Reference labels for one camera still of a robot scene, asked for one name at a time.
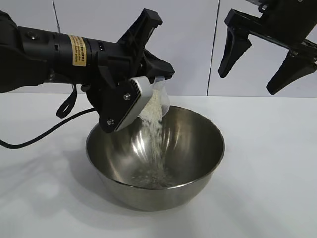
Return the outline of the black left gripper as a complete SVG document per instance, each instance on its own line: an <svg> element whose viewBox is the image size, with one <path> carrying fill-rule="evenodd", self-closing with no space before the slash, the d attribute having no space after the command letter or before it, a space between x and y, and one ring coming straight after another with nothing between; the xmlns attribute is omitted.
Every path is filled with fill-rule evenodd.
<svg viewBox="0 0 317 238"><path fill-rule="evenodd" d="M175 74L170 63L145 49L154 29L162 23L157 12L145 8L116 43L105 44L97 54L97 62L99 74L108 86L139 76L169 80Z"/></svg>

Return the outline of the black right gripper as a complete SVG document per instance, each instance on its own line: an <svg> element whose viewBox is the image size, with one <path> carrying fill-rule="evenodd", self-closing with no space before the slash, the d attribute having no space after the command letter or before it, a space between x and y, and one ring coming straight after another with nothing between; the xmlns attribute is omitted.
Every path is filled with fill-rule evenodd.
<svg viewBox="0 0 317 238"><path fill-rule="evenodd" d="M224 22L227 36L218 69L225 78L237 60L252 46L249 35L289 50L279 70L266 86L275 95L294 81L315 72L317 45L307 36L317 24L315 0L253 0L259 17L231 9Z"/></svg>

